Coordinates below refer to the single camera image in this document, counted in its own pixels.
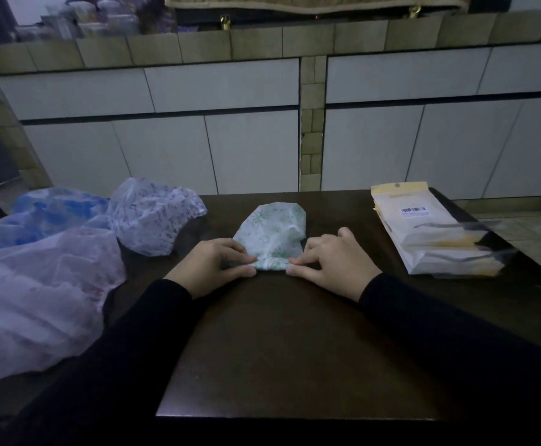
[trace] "cabinet panel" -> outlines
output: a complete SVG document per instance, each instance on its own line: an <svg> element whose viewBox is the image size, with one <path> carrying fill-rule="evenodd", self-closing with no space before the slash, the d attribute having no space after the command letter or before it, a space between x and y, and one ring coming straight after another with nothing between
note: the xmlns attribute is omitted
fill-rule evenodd
<svg viewBox="0 0 541 446"><path fill-rule="evenodd" d="M142 69L1 77L19 120L154 112Z"/></svg>
<svg viewBox="0 0 541 446"><path fill-rule="evenodd" d="M207 116L219 194L298 189L297 111Z"/></svg>
<svg viewBox="0 0 541 446"><path fill-rule="evenodd" d="M479 94L541 91L541 44L494 47Z"/></svg>
<svg viewBox="0 0 541 446"><path fill-rule="evenodd" d="M145 69L156 112L299 103L297 59Z"/></svg>
<svg viewBox="0 0 541 446"><path fill-rule="evenodd" d="M133 177L217 193L204 117L117 120L113 126Z"/></svg>
<svg viewBox="0 0 541 446"><path fill-rule="evenodd" d="M541 195L541 98L525 100L485 197Z"/></svg>
<svg viewBox="0 0 541 446"><path fill-rule="evenodd" d="M407 181L427 181L450 199L479 199L521 103L426 105Z"/></svg>
<svg viewBox="0 0 541 446"><path fill-rule="evenodd" d="M25 132L54 186L111 197L130 177L111 122L30 125Z"/></svg>
<svg viewBox="0 0 541 446"><path fill-rule="evenodd" d="M482 48L330 58L326 103L474 95L488 55Z"/></svg>
<svg viewBox="0 0 541 446"><path fill-rule="evenodd" d="M422 105L326 111L322 190L404 181Z"/></svg>

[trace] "person's left hand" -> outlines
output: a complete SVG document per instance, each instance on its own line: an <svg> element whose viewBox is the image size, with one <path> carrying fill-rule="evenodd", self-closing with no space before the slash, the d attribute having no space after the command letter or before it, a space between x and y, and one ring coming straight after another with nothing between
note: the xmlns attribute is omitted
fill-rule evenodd
<svg viewBox="0 0 541 446"><path fill-rule="evenodd" d="M197 299L236 278L253 277L256 269L248 264L257 259L249 256L245 247L231 238L200 241L164 278L179 283L192 299ZM223 262L241 266L221 270Z"/></svg>

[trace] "white sticker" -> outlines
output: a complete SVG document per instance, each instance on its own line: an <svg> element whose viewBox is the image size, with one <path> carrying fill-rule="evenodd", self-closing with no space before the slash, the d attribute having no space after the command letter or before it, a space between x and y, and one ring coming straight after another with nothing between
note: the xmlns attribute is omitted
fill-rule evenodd
<svg viewBox="0 0 541 446"><path fill-rule="evenodd" d="M427 216L429 211L424 206L414 206L412 208L401 208L400 215L402 217Z"/></svg>

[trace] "long-sleeved black shirt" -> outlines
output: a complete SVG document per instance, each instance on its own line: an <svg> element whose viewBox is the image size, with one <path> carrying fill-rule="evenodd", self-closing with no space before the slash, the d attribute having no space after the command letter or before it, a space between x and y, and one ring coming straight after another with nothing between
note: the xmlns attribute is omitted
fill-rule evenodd
<svg viewBox="0 0 541 446"><path fill-rule="evenodd" d="M541 348L381 274L360 308L447 380L474 414L541 416ZM109 443L155 416L196 321L189 293L153 282L73 367L0 433L0 445Z"/></svg>

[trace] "tiled column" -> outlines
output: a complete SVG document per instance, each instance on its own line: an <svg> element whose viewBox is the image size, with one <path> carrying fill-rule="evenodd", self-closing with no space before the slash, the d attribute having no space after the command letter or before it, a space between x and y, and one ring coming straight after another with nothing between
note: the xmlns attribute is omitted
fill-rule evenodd
<svg viewBox="0 0 541 446"><path fill-rule="evenodd" d="M31 144L0 92L0 139L30 188L51 186Z"/></svg>
<svg viewBox="0 0 541 446"><path fill-rule="evenodd" d="M299 190L319 191L324 146L326 56L301 58Z"/></svg>

